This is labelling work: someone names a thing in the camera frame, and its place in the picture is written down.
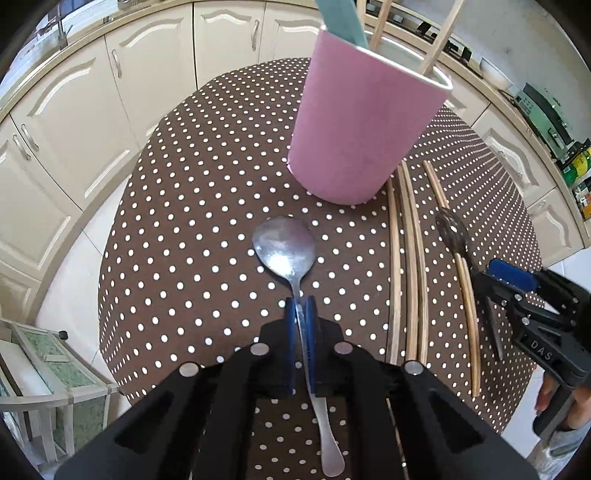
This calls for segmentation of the person's right hand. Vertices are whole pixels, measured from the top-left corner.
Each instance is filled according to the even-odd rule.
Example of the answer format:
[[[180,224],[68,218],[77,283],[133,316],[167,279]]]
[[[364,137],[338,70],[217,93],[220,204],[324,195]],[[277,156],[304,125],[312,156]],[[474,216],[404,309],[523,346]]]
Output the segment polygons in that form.
[[[557,389],[557,382],[547,373],[543,376],[543,383],[536,400],[536,413],[540,414],[547,409],[551,398]],[[588,385],[581,385],[572,392],[574,403],[572,404],[562,426],[571,430],[578,430],[586,426],[591,418],[591,390]]]

